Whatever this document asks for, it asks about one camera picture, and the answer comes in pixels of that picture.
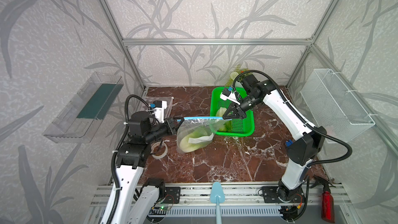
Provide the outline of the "chinese cabbage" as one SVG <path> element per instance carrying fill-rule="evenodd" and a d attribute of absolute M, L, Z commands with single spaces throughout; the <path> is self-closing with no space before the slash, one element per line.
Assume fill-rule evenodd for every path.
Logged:
<path fill-rule="evenodd" d="M 183 136 L 179 143 L 179 150 L 182 153 L 193 152 L 209 145 L 214 138 L 212 132 L 206 129 L 196 129 L 193 132 Z"/>
<path fill-rule="evenodd" d="M 232 131 L 232 121 L 223 119 L 223 115 L 226 113 L 226 111 L 227 111 L 227 108 L 221 107 L 216 112 L 216 117 L 221 118 L 221 120 L 218 121 L 218 125 L 220 126 L 220 128 L 218 129 L 218 132 L 231 132 Z"/>

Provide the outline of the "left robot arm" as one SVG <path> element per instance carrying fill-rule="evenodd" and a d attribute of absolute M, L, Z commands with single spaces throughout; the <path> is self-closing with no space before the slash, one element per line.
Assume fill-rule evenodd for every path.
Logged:
<path fill-rule="evenodd" d="M 125 131 L 112 155 L 114 184 L 101 220 L 103 224 L 142 224 L 150 210 L 165 199 L 163 179 L 150 178 L 141 190 L 136 187 L 152 154 L 151 145 L 176 135 L 184 123 L 182 117 L 159 121 L 151 105 L 134 94 L 126 98 L 124 114 Z"/>

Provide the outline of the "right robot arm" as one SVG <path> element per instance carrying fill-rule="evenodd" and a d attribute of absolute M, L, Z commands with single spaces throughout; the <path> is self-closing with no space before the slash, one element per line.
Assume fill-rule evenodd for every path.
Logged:
<path fill-rule="evenodd" d="M 235 87 L 240 82 L 246 97 L 241 96 Z M 293 143 L 288 146 L 288 165 L 278 183 L 277 195 L 280 201 L 290 202 L 300 191 L 306 181 L 307 171 L 314 165 L 336 163 L 348 159 L 352 148 L 346 142 L 327 134 L 323 127 L 315 126 L 306 119 L 286 98 L 279 85 L 269 75 L 262 71 L 248 70 L 238 74 L 229 88 L 224 88 L 220 98 L 229 100 L 231 104 L 223 115 L 224 120 L 244 119 L 247 111 L 259 104 L 268 106 L 284 123 L 293 137 Z M 331 140 L 347 151 L 344 155 L 327 160 L 316 161 L 314 158 L 321 151 L 325 140 Z"/>

